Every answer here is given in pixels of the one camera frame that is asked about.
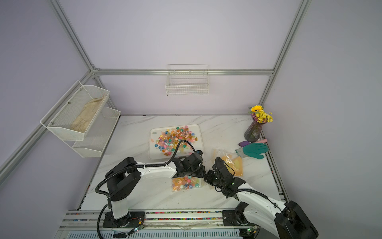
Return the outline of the large ziploc bag of candies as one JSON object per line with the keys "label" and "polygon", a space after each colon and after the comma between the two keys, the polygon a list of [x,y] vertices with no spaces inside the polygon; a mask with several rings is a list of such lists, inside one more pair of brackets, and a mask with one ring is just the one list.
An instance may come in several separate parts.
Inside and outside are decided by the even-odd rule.
{"label": "large ziploc bag of candies", "polygon": [[202,188],[203,181],[201,178],[184,176],[172,179],[172,191],[183,191]]}

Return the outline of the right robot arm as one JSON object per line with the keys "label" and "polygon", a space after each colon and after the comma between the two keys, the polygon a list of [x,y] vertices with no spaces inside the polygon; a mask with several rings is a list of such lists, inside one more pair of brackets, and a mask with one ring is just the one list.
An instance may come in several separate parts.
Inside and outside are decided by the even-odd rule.
{"label": "right robot arm", "polygon": [[229,172],[220,157],[212,170],[204,174],[204,181],[227,199],[239,204],[223,211],[228,226],[254,226],[272,233],[279,239],[316,239],[319,233],[300,205],[273,199],[251,187],[244,179]]}

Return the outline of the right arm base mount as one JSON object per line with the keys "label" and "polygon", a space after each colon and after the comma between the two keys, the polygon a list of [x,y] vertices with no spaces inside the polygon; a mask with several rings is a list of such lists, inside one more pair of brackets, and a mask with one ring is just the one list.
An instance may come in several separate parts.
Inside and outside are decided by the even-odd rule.
{"label": "right arm base mount", "polygon": [[235,209],[232,210],[223,210],[222,211],[222,218],[223,218],[223,225],[228,226],[256,226],[260,227],[259,225],[253,224],[247,220],[247,218],[244,216],[244,212],[247,209],[249,204],[245,202],[240,202],[238,206]]}

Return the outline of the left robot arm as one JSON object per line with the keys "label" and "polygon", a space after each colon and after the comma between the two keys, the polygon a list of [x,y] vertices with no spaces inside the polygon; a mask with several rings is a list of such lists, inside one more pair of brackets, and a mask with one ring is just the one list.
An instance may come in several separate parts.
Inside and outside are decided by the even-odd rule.
{"label": "left robot arm", "polygon": [[197,150],[189,156],[173,158],[171,162],[151,164],[138,164],[133,157],[128,157],[105,175],[96,192],[107,197],[107,206],[115,220],[125,218],[129,215],[127,197],[141,178],[203,178],[206,170],[202,156],[203,152]]}

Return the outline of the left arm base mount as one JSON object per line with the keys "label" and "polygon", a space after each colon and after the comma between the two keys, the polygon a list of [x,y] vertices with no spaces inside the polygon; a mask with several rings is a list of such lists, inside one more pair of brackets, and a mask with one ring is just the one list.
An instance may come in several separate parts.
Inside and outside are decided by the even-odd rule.
{"label": "left arm base mount", "polygon": [[120,219],[115,219],[112,212],[105,214],[103,228],[138,228],[143,225],[146,213],[143,211],[132,211]]}

